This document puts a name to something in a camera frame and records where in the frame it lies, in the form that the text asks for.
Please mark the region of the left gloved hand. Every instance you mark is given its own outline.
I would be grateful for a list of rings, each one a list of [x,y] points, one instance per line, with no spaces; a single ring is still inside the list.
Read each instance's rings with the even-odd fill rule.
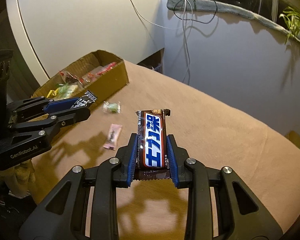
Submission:
[[[36,182],[32,159],[7,170],[0,171],[0,185],[6,185],[9,193],[17,198],[30,195],[29,186]]]

